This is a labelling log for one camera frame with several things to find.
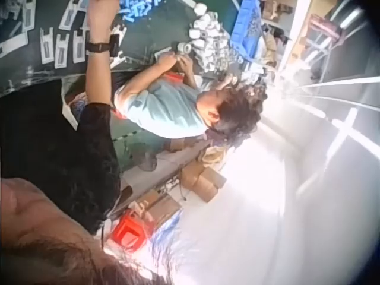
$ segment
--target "pile of white parts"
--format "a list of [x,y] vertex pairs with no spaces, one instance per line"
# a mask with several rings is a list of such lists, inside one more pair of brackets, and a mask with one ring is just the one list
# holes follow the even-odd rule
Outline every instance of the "pile of white parts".
[[189,29],[192,50],[204,72],[226,71],[236,57],[229,46],[229,34],[218,22],[216,12],[207,12],[207,6],[198,3],[194,7],[198,19]]

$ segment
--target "light blue t-shirt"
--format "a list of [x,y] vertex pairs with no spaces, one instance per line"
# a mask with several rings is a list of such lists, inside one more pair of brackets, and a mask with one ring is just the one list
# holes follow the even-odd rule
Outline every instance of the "light blue t-shirt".
[[164,138],[203,134],[207,126],[196,109],[200,92],[187,85],[157,80],[123,102],[122,113],[141,128]]

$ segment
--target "brown cardboard box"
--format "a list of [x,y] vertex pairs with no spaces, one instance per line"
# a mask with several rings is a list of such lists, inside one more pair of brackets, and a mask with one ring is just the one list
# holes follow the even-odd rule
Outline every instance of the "brown cardboard box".
[[218,194],[218,189],[214,186],[212,181],[209,181],[203,177],[203,175],[199,176],[197,182],[191,188],[191,191],[196,193],[206,203],[210,202],[211,199]]
[[227,179],[216,172],[214,169],[208,167],[206,168],[202,174],[201,177],[206,178],[208,181],[210,181],[216,188],[220,189],[223,188],[224,184],[226,183]]
[[181,205],[177,201],[169,194],[163,194],[160,200],[147,210],[147,214],[153,218],[155,228],[158,229],[180,209]]
[[192,190],[203,201],[210,202],[218,194],[218,189],[226,183],[226,178],[198,161],[192,161],[181,173],[181,185]]
[[152,189],[142,197],[131,203],[130,206],[144,221],[153,223],[158,229],[163,223],[171,218],[181,205],[170,195],[160,194]]
[[183,187],[191,190],[198,180],[200,174],[205,170],[202,163],[193,160],[186,165],[181,172],[180,181]]

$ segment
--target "black wristwatch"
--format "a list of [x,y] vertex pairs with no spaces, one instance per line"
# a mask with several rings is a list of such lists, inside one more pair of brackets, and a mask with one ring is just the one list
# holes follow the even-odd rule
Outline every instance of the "black wristwatch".
[[109,43],[91,43],[85,44],[85,49],[89,52],[102,53],[109,51],[112,58],[118,56],[119,53],[119,35],[111,34]]

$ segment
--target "blue plastic crate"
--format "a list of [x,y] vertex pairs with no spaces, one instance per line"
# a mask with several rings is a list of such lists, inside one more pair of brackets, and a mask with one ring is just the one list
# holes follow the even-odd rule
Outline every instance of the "blue plastic crate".
[[230,43],[231,46],[248,61],[252,61],[252,58],[255,56],[257,44],[261,36],[261,29],[255,34],[247,34],[252,18],[261,23],[259,1],[243,0],[236,18],[235,26],[233,27]]

